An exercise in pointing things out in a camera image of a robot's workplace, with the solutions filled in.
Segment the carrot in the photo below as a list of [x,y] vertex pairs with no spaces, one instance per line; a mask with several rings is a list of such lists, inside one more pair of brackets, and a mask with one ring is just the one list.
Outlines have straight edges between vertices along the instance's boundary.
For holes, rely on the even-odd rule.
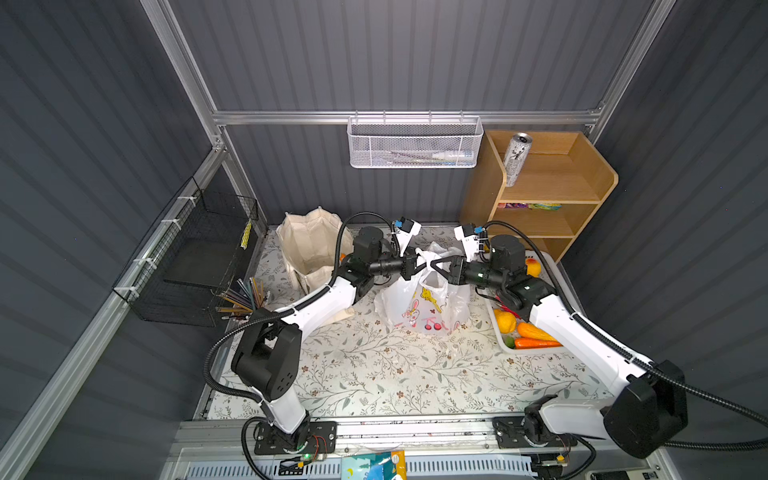
[[536,326],[533,326],[530,323],[520,322],[518,324],[518,333],[520,334],[520,336],[524,336],[525,338],[529,338],[529,339],[548,340],[550,342],[558,341],[549,333],[546,333],[544,330]]
[[515,339],[516,349],[541,349],[550,346],[562,346],[562,344],[559,342],[552,342],[550,340],[536,340],[528,339],[525,337]]

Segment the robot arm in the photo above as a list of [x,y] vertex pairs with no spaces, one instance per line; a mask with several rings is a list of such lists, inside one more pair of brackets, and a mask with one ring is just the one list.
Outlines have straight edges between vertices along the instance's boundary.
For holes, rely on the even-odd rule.
[[[468,256],[478,248],[471,231],[469,227],[456,230],[457,240],[468,246]],[[525,248],[518,239],[497,235],[491,239],[490,248],[488,263],[452,257],[436,260],[432,267],[450,283],[494,290],[510,310],[552,335],[584,362],[613,395],[601,400],[560,396],[539,399],[525,410],[523,426],[531,443],[546,444],[553,434],[573,433],[611,438],[630,455],[645,458],[687,425],[684,392],[658,382],[631,362],[631,358],[638,358],[652,364],[646,356],[612,339],[631,355],[626,359],[577,322],[551,286],[527,274]],[[440,263],[447,262],[449,270],[439,268]],[[583,315],[579,317],[598,335],[611,338]],[[670,362],[656,368],[684,380],[683,373]]]
[[[353,252],[339,265],[333,285],[325,285],[276,310],[278,313],[294,310],[292,315],[243,331],[232,359],[232,371],[263,399],[261,409],[270,424],[282,432],[282,443],[287,450],[296,450],[298,445],[303,445],[309,431],[309,413],[301,406],[293,388],[299,371],[302,341],[326,320],[365,296],[377,275],[399,273],[407,280],[426,267],[423,261],[418,264],[419,256],[407,248],[421,226],[405,218],[396,226],[394,241],[398,242],[399,255],[383,251],[383,233],[379,228],[363,227],[355,236]],[[327,291],[322,296],[305,305],[308,299],[325,289]],[[271,313],[266,309],[257,310],[251,319],[267,317]]]

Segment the black mounting plate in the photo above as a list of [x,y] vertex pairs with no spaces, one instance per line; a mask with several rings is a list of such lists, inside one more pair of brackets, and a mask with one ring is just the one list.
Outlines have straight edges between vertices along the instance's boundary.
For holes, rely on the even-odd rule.
[[529,449],[533,446],[562,447],[563,442],[570,447],[576,446],[576,440],[570,435],[561,435],[562,442],[554,437],[554,440],[547,445],[532,445],[525,438],[525,430],[522,425],[523,418],[519,415],[493,418],[493,430],[500,449]]
[[286,452],[283,449],[284,441],[280,434],[283,434],[277,427],[270,426],[266,422],[261,422],[253,431],[256,437],[256,446],[253,448],[254,455],[285,455],[298,453],[314,453],[316,444],[319,442],[318,453],[333,453],[336,450],[336,422],[310,422],[310,432],[307,435],[306,446],[301,452]]

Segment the black wire basket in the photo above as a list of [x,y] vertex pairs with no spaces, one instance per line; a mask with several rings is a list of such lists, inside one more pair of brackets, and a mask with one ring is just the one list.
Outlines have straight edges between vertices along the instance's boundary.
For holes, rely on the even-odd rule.
[[253,198],[198,190],[148,258],[132,260],[141,262],[132,286],[114,291],[143,320],[216,326],[227,316],[219,295],[245,277],[253,255],[257,212]]

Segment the wire mesh basket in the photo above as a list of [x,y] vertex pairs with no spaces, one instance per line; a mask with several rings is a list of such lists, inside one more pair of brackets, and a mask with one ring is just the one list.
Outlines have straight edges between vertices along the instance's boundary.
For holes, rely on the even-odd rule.
[[472,168],[483,128],[480,117],[382,114],[350,117],[354,168]]
[[245,277],[258,239],[249,234],[246,243],[243,235],[257,212],[253,198],[198,190],[168,221],[151,256],[133,260],[142,264],[132,286],[114,291],[144,320],[215,326],[222,316],[216,307],[226,304],[219,295]]

